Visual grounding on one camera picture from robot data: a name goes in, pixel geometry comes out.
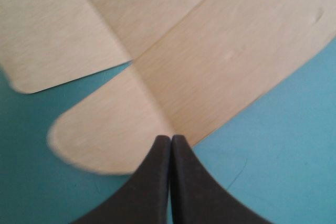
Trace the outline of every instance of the blue background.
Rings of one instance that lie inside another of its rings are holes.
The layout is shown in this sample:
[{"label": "blue background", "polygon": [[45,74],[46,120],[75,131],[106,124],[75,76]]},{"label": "blue background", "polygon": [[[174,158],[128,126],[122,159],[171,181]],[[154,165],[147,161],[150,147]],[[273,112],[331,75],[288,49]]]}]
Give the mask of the blue background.
[{"label": "blue background", "polygon": [[[31,95],[15,93],[0,72],[0,223],[68,223],[129,178],[78,170],[46,145],[58,115],[126,67]],[[271,221],[336,223],[336,40],[194,151]]]}]

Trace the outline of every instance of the teal surface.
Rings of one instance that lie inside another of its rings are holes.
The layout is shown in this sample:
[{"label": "teal surface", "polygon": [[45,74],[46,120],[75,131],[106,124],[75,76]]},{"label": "teal surface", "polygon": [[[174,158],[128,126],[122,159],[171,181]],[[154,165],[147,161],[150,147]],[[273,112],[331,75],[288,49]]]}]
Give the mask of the teal surface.
[{"label": "teal surface", "polygon": [[[0,223],[68,223],[128,179],[75,169],[46,146],[53,120],[125,67],[32,95],[0,74]],[[194,151],[271,221],[336,223],[336,40]]]}]

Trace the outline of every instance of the light wood piece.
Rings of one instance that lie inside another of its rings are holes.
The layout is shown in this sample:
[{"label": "light wood piece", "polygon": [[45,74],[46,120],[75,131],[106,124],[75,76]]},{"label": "light wood piece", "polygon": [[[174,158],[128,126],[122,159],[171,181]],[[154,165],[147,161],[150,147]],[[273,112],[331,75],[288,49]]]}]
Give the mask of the light wood piece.
[{"label": "light wood piece", "polygon": [[132,172],[149,137],[171,125],[196,144],[335,34],[335,0],[204,0],[134,62],[140,77],[124,71],[62,115],[52,147],[90,171]]},{"label": "light wood piece", "polygon": [[34,93],[129,61],[88,0],[0,0],[0,65]]}]

